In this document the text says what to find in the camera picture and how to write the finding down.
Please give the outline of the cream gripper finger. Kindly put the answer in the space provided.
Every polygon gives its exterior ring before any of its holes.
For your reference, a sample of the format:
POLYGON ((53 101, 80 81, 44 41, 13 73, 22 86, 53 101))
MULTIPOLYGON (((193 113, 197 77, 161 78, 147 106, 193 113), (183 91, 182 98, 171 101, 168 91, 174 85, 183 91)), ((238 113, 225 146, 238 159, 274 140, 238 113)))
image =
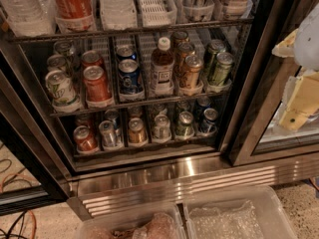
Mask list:
POLYGON ((271 53, 280 58, 288 58, 294 56, 294 42, 297 35, 297 29, 292 31, 283 41, 277 44, 271 53))
POLYGON ((301 77, 290 77, 282 96, 278 124, 298 130, 319 110, 319 73, 306 71, 301 77))

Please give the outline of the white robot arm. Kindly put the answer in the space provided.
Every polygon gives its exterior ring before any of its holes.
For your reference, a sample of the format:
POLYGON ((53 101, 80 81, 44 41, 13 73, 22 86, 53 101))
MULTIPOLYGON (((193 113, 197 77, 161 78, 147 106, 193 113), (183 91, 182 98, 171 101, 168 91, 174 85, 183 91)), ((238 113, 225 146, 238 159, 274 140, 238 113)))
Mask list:
POLYGON ((293 58, 305 72, 286 82, 278 125, 296 131, 319 110, 319 4, 300 26, 272 49, 281 58, 293 58))

